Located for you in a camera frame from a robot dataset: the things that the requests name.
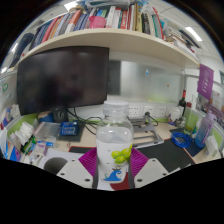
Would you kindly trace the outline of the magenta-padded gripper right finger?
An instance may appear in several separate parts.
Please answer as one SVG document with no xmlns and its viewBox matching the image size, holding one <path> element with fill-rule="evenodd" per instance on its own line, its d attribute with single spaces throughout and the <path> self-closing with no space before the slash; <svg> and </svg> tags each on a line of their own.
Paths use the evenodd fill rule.
<svg viewBox="0 0 224 224">
<path fill-rule="evenodd" d="M 140 188 L 167 176 L 169 172 L 156 159 L 148 159 L 137 149 L 131 151 L 128 183 L 131 188 Z"/>
</svg>

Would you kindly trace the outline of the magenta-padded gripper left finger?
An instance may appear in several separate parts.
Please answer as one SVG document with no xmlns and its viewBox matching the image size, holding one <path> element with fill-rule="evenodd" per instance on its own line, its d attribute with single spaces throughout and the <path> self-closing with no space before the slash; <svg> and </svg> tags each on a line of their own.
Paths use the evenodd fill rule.
<svg viewBox="0 0 224 224">
<path fill-rule="evenodd" d="M 57 175 L 84 188 L 97 188 L 97 150 L 90 149 L 79 159 L 68 161 Z"/>
</svg>

